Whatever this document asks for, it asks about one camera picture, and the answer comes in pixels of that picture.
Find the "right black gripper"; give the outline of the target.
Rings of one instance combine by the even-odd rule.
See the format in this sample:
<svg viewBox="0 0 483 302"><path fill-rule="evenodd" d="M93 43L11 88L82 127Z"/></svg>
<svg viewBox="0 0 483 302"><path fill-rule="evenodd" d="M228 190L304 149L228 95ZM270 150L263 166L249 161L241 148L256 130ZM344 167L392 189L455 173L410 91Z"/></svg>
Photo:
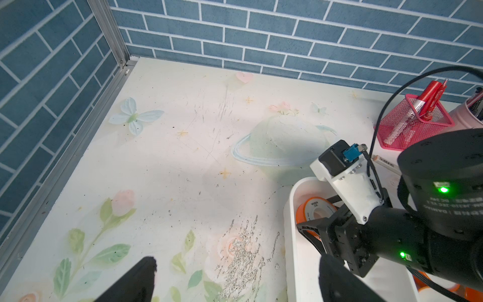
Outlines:
<svg viewBox="0 0 483 302"><path fill-rule="evenodd" d="M320 254L328 254L341 264L347 263L348 269L358 277L366 277L377 262L377 255L363 241L361 225L345 205L328 218L296 226Z"/></svg>

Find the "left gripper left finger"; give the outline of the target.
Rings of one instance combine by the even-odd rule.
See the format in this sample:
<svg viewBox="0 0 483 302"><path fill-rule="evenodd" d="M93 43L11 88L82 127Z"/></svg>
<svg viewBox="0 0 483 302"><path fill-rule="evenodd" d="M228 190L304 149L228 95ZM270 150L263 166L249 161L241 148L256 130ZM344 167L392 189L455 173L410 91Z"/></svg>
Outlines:
<svg viewBox="0 0 483 302"><path fill-rule="evenodd" d="M95 302L152 301L156 272L155 258L144 257L95 299Z"/></svg>

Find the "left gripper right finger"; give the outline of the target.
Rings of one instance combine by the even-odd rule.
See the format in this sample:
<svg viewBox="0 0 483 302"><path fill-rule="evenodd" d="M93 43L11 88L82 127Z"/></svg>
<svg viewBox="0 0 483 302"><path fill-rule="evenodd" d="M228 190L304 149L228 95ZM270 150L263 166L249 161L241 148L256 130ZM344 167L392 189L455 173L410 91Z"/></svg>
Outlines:
<svg viewBox="0 0 483 302"><path fill-rule="evenodd" d="M384 301L328 254L322 254L320 258L319 288L323 301Z"/></svg>

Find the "white plastic storage box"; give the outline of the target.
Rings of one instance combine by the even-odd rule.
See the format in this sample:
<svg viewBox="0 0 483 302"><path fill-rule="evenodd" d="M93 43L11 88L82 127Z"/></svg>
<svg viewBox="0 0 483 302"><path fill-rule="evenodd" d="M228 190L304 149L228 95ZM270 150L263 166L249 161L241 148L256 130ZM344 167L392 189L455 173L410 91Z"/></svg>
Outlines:
<svg viewBox="0 0 483 302"><path fill-rule="evenodd" d="M322 301L319 288L320 253L296 227L296 210L306 200L336 195L328 182L306 177L292 188L284 207L286 271L289 301ZM368 275L362 278L371 290L385 301L419 301L411 273L402 265L380 258Z"/></svg>

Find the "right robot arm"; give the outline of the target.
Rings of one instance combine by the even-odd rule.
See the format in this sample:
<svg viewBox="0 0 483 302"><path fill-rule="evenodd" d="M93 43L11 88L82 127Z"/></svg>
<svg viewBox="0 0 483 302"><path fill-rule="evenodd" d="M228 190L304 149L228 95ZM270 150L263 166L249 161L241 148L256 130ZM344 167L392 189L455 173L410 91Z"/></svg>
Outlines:
<svg viewBox="0 0 483 302"><path fill-rule="evenodd" d="M367 147L340 140L311 169L342 202L327 217L298 223L322 255L364 277L380 258L482 289L482 130L447 132L397 158L395 208Z"/></svg>

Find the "white marker pen on table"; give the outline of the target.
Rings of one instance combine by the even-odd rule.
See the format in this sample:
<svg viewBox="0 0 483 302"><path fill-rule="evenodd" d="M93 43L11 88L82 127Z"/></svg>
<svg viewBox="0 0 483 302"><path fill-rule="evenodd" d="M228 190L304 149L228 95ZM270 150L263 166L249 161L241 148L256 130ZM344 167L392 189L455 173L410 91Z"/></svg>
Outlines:
<svg viewBox="0 0 483 302"><path fill-rule="evenodd" d="M399 166L390 162L389 160L387 160L387 159L385 159L385 158L383 158L379 155L372 156L372 160L375 163L379 164L380 166L385 167L387 170L401 176L401 171L399 169Z"/></svg>

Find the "pink mesh pen holder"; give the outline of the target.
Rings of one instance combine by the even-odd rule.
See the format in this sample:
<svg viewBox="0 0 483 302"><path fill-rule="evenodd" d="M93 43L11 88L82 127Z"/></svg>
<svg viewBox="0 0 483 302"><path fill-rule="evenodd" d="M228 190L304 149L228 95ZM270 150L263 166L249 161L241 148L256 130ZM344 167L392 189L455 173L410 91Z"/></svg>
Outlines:
<svg viewBox="0 0 483 302"><path fill-rule="evenodd" d="M377 132L377 139L382 148L403 151L422 140L438 135L455 126L445 108L438 103L432 111L431 120L420 117L424 102L414 94L405 98L386 114Z"/></svg>

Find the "red marker in mesh holder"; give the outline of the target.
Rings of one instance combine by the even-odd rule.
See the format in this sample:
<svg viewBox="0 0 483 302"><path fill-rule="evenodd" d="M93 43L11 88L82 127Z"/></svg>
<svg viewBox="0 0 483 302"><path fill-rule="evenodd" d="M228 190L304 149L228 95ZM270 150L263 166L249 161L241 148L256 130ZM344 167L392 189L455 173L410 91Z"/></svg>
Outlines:
<svg viewBox="0 0 483 302"><path fill-rule="evenodd" d="M433 118L433 111L447 88L448 80L444 82L432 81L419 97L416 98L413 106L419 118L429 122Z"/></svg>

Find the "pink bucket pen holder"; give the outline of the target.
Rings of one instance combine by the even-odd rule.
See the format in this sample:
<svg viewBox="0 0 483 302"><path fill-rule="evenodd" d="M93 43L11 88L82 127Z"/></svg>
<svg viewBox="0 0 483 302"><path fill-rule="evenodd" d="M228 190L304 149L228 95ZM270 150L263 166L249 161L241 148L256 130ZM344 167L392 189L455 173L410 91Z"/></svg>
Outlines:
<svg viewBox="0 0 483 302"><path fill-rule="evenodd" d="M449 132L482 128L482 88L478 87L469 99L453 109L450 117L454 126Z"/></svg>

